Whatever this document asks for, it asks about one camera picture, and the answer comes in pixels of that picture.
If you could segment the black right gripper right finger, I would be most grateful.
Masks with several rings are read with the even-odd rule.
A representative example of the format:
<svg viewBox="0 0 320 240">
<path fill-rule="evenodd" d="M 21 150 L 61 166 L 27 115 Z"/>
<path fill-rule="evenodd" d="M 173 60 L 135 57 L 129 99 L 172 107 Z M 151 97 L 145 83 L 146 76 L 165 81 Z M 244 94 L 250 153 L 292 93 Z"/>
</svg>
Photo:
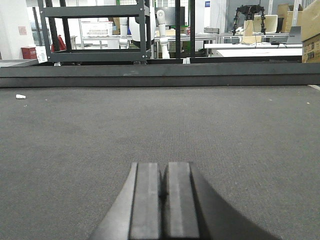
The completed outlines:
<svg viewBox="0 0 320 240">
<path fill-rule="evenodd" d="M 191 162 L 169 162 L 162 210 L 166 240 L 275 240 L 226 202 Z"/>
</svg>

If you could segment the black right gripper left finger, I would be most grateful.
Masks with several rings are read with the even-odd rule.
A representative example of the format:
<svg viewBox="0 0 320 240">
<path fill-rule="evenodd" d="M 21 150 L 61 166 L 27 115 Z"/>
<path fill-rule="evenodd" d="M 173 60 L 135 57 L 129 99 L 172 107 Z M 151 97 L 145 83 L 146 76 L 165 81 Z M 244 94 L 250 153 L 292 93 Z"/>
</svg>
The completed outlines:
<svg viewBox="0 0 320 240">
<path fill-rule="evenodd" d="M 160 180 L 157 163 L 132 163 L 120 193 L 89 239 L 159 240 Z"/>
</svg>

